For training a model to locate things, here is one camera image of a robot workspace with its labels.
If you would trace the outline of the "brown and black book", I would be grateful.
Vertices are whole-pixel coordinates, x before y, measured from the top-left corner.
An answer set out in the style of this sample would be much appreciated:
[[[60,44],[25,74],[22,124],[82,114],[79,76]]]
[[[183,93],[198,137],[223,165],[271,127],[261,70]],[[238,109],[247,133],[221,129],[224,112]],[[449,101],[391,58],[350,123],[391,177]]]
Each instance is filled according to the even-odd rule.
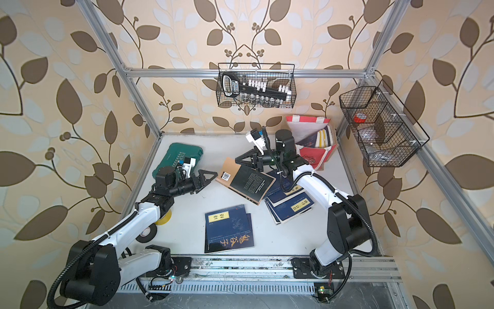
[[[275,183],[275,178],[227,158],[216,181],[250,202],[259,205]]]

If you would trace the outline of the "black and white large book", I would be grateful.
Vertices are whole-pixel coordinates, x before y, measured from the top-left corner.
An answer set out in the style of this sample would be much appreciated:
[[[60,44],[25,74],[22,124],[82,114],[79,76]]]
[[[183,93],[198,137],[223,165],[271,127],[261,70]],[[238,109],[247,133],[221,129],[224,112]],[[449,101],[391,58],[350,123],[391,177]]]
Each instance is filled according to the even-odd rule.
[[[328,147],[335,145],[337,138],[335,137],[335,131],[330,124],[325,127],[328,136]]]

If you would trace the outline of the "yellow cartoon man book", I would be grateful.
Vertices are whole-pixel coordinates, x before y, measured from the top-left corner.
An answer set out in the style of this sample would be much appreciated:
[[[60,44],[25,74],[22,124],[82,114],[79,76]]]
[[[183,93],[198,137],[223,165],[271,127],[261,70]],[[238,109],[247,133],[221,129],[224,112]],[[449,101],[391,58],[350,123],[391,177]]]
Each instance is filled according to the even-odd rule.
[[[330,146],[330,140],[326,129],[317,132],[315,147],[316,148],[326,148]]]

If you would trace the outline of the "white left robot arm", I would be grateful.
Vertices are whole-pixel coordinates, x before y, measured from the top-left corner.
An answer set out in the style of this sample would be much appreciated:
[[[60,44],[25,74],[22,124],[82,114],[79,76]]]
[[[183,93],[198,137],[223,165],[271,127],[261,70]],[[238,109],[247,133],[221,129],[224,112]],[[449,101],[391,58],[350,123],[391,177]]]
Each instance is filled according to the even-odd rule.
[[[148,245],[127,257],[122,257],[122,253],[145,229],[168,213],[176,197],[197,194],[216,177],[216,172],[202,169],[195,175],[181,166],[162,168],[148,195],[125,218],[95,239],[72,246],[65,268],[48,291],[48,308],[59,307],[55,302],[57,292],[74,300],[71,308],[86,304],[103,306],[122,285],[148,272],[177,275],[181,269],[174,264],[167,247]]]

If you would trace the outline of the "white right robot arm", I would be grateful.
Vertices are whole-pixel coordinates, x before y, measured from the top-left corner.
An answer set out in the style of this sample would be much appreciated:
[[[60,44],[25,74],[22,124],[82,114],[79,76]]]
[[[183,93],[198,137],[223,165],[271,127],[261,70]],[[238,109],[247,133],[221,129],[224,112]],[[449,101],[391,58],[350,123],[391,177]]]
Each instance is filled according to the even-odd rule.
[[[260,171],[264,166],[275,166],[281,180],[289,179],[292,185],[301,186],[315,202],[325,207],[328,220],[327,238],[320,247],[310,252],[308,271],[315,278],[325,278],[332,267],[353,255],[374,257],[379,254],[378,240],[372,228],[365,200],[351,196],[319,175],[309,162],[297,152],[291,131],[279,130],[275,134],[276,148],[272,149],[265,127],[252,130],[246,139],[253,149],[235,159],[240,164],[250,158],[248,167]]]

